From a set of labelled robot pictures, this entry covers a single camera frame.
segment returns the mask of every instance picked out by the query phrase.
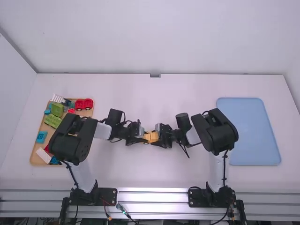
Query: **yellow object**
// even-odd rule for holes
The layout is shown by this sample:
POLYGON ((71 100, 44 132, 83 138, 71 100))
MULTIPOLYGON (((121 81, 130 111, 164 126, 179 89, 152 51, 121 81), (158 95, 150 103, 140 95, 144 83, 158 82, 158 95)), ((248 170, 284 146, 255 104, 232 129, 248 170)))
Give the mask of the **yellow object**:
POLYGON ((146 132, 142 138, 148 140, 146 143, 153 143, 158 141, 159 135, 158 132, 146 132))

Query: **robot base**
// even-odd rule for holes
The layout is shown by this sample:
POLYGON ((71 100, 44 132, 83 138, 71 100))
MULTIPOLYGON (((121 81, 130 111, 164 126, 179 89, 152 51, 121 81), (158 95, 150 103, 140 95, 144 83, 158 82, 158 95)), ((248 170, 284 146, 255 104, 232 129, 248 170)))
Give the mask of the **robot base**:
POLYGON ((85 193, 80 189, 72 189, 69 205, 115 206, 117 204, 117 193, 116 188, 98 187, 96 182, 90 193, 85 193))
POLYGON ((213 192, 206 183, 206 189, 189 189, 188 205, 191 208, 227 208, 236 202, 235 191, 225 186, 213 192))

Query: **aluminum rail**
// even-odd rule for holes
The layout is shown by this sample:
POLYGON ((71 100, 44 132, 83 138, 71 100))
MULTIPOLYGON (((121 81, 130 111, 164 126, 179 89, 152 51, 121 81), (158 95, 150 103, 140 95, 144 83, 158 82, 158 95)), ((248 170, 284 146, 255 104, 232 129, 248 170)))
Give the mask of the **aluminum rail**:
MULTIPOLYGON (((54 217, 70 190, 0 190, 0 217, 54 217)), ((248 220, 300 221, 300 193, 237 192, 248 220)), ((118 202, 133 219, 220 219, 226 209, 190 208, 185 188, 118 188, 118 202)), ((126 218, 107 207, 112 218, 126 218)), ((74 217, 70 206, 67 217, 74 217)), ((106 218, 102 206, 79 206, 78 218, 106 218)))

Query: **blue mat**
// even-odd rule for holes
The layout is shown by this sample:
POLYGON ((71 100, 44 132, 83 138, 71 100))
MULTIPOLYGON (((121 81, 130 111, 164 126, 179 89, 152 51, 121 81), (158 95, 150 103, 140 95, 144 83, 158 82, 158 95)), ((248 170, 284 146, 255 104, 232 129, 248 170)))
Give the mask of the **blue mat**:
POLYGON ((239 132, 239 140, 229 158, 231 165, 278 165, 281 162, 261 99, 222 97, 217 100, 217 108, 239 132))

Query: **green toy block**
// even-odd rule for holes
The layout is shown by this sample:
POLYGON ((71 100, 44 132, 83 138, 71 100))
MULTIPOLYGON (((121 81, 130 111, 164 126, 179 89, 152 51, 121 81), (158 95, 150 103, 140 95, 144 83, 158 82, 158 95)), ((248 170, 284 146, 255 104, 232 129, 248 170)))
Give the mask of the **green toy block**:
POLYGON ((62 122, 62 119, 54 116, 53 114, 49 114, 45 117, 44 123, 53 127, 54 129, 58 128, 60 123, 62 122))
POLYGON ((54 116, 62 117, 64 113, 64 106, 61 103, 52 102, 51 113, 54 116))

